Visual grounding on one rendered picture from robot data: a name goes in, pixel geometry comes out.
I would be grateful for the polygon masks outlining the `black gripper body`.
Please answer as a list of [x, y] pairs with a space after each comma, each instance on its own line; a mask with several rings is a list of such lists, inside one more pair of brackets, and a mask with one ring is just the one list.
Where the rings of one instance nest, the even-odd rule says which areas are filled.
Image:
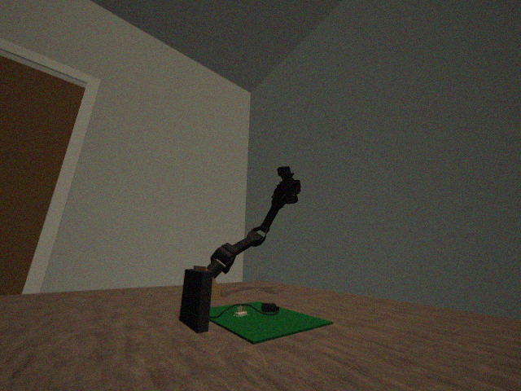
[[[277, 171], [278, 171], [278, 176], [281, 176], [281, 173], [291, 172], [289, 166], [278, 167]], [[280, 182], [280, 185], [277, 185], [277, 192], [278, 192], [278, 194], [284, 196], [284, 200], [285, 200], [286, 204], [294, 204], [294, 203], [298, 202], [297, 195], [286, 195], [285, 194], [284, 190], [286, 188], [288, 188], [290, 185], [291, 185], [291, 181], [289, 180], [289, 178], [284, 178], [282, 180], [282, 182]]]

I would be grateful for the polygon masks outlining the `green circuit board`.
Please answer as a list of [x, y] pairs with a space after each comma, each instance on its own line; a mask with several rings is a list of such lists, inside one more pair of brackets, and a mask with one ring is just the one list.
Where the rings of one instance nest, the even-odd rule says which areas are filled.
[[[209, 317], [217, 317], [231, 306], [210, 307]], [[282, 307], [276, 314], [262, 314], [249, 305], [234, 305], [209, 321], [253, 345], [332, 324]]]

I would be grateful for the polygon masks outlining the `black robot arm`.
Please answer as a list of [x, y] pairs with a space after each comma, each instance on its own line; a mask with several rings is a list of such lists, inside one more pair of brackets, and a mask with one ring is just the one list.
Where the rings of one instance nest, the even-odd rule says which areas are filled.
[[[297, 182], [296, 184], [296, 193], [297, 195], [300, 193], [300, 180], [294, 180], [294, 178], [289, 178], [291, 184]], [[219, 247], [214, 254], [211, 256], [211, 263], [207, 266], [209, 271], [213, 271], [213, 278], [215, 279], [222, 271], [226, 274], [230, 267], [234, 263], [235, 257], [250, 248], [251, 246], [257, 247], [261, 245], [266, 238], [266, 234], [269, 232], [269, 228], [277, 215], [279, 209], [281, 209], [286, 203], [284, 200], [284, 195], [280, 195], [277, 192], [277, 188], [274, 190], [274, 194], [272, 196], [272, 206], [265, 217], [265, 220], [260, 226], [254, 227], [247, 235], [247, 238], [242, 239], [236, 244], [223, 244]], [[256, 231], [263, 231], [265, 236], [258, 234]], [[217, 260], [216, 260], [217, 259]], [[220, 262], [219, 262], [219, 261]], [[225, 265], [222, 265], [221, 262]]]

